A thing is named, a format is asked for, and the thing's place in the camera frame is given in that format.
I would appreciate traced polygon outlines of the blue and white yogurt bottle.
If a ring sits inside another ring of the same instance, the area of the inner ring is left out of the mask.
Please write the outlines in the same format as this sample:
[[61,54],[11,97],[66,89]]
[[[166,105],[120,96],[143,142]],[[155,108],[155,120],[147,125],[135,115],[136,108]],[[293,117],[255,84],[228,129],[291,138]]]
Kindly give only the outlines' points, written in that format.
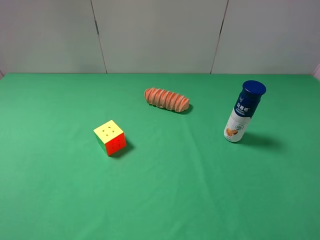
[[242,84],[242,90],[224,129],[224,137],[229,142],[236,143],[242,139],[266,92],[266,86],[259,81],[247,80]]

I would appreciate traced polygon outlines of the orange striped bread loaf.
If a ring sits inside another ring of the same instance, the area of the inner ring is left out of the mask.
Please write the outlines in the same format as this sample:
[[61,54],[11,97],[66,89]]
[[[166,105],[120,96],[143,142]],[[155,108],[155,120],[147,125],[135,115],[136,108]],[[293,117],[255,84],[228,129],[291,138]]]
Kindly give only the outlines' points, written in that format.
[[176,92],[161,88],[147,88],[144,98],[149,105],[181,113],[189,109],[190,99]]

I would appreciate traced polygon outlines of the colourful puzzle cube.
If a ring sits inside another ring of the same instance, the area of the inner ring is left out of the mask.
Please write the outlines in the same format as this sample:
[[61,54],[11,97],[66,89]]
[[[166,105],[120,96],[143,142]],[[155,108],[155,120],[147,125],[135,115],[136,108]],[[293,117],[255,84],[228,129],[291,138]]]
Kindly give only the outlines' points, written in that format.
[[124,131],[113,120],[95,128],[93,132],[108,156],[120,151],[127,145]]

